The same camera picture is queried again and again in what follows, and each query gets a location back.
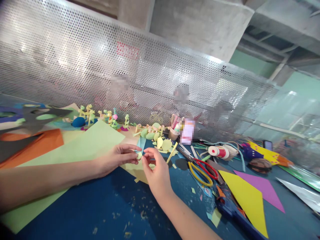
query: concrete ceiling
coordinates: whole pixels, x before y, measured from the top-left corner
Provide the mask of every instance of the concrete ceiling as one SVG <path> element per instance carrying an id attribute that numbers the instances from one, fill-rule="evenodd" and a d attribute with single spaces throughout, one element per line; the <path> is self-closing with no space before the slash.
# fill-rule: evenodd
<path id="1" fill-rule="evenodd" d="M 320 78 L 320 0 L 256 1 L 237 48 Z"/>

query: scissors handle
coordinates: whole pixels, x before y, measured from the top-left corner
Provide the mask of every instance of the scissors handle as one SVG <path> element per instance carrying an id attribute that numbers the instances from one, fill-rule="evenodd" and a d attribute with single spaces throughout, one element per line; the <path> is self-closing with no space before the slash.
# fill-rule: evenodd
<path id="1" fill-rule="evenodd" d="M 189 165 L 189 168 L 190 168 L 190 171 L 192 173 L 192 175 L 202 184 L 202 185 L 205 185 L 207 187 L 212 187 L 213 186 L 213 182 L 211 180 L 211 178 L 209 178 L 204 172 L 202 172 L 199 168 L 197 168 L 192 162 L 188 162 L 188 165 Z M 200 174 L 202 174 L 207 180 L 209 183 L 206 183 L 204 181 L 202 181 L 193 171 L 192 167 L 194 167 Z"/>
<path id="2" fill-rule="evenodd" d="M 218 175 L 217 171 L 216 171 L 210 164 L 208 164 L 208 163 L 206 163 L 206 162 L 204 162 L 204 161 L 201 161 L 201 160 L 199 160 L 199 159 L 196 159 L 196 158 L 194 158 L 194 160 L 195 160 L 195 161 L 197 162 L 197 164 L 206 172 L 206 174 L 208 174 L 212 179 L 218 180 L 219 175 Z M 202 166 L 201 163 L 204 163 L 205 165 L 209 166 L 209 167 L 212 169 L 212 171 L 214 172 L 214 175 L 215 175 L 215 176 L 213 176 L 204 166 Z"/>

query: white paper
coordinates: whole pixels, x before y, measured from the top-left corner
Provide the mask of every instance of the white paper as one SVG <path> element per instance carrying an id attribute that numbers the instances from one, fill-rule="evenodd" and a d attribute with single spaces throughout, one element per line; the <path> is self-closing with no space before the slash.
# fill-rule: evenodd
<path id="1" fill-rule="evenodd" d="M 277 178 L 289 190 L 295 193 L 302 201 L 304 201 L 312 210 L 320 213 L 320 195 L 311 192 L 305 188 L 298 187 L 292 183 Z"/>

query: scissors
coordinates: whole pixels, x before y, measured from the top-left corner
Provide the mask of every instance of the scissors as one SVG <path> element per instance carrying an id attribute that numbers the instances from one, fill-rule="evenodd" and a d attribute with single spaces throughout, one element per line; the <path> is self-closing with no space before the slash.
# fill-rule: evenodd
<path id="1" fill-rule="evenodd" d="M 218 180 L 218 176 L 219 176 L 219 175 L 218 175 L 217 171 L 216 171 L 212 166 L 210 166 L 208 163 L 206 163 L 206 162 L 204 162 L 204 161 L 201 161 L 201 160 L 199 160 L 199 159 L 193 158 L 191 155 L 189 155 L 188 153 L 186 153 L 186 152 L 183 150 L 183 148 L 180 147 L 179 145 L 178 145 L 178 147 L 177 147 L 177 150 L 178 150 L 179 152 L 181 152 L 181 153 L 184 155 L 184 157 L 187 159 L 188 165 L 189 165 L 189 168 L 190 168 L 190 171 L 191 171 L 192 175 L 193 175 L 201 184 L 203 184 L 204 186 L 212 187 L 212 186 L 213 186 L 213 182 L 212 182 L 211 178 L 214 179 L 214 180 Z M 201 170 L 194 164 L 194 162 L 195 162 L 199 167 L 201 167 L 201 168 L 206 172 L 206 174 L 208 174 L 211 178 L 208 177 L 203 171 L 201 171 Z M 213 171 L 213 173 L 214 173 L 215 176 L 213 176 L 211 173 L 209 173 L 209 172 L 205 169 L 205 167 L 202 166 L 202 163 L 204 163 L 206 166 L 208 166 L 210 169 L 212 169 L 212 171 Z M 195 168 L 201 175 L 203 175 L 203 176 L 208 180 L 209 183 L 206 183 L 206 182 L 202 181 L 202 180 L 194 173 L 193 168 Z"/>

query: pencil cup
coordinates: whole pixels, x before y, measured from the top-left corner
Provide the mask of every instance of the pencil cup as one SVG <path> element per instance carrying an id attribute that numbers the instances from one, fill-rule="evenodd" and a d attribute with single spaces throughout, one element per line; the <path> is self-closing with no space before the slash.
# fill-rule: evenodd
<path id="1" fill-rule="evenodd" d="M 179 132 L 177 132 L 174 129 L 170 128 L 170 132 L 169 132 L 168 138 L 171 139 L 172 141 L 175 141 L 175 140 L 177 140 L 179 134 L 180 134 Z"/>

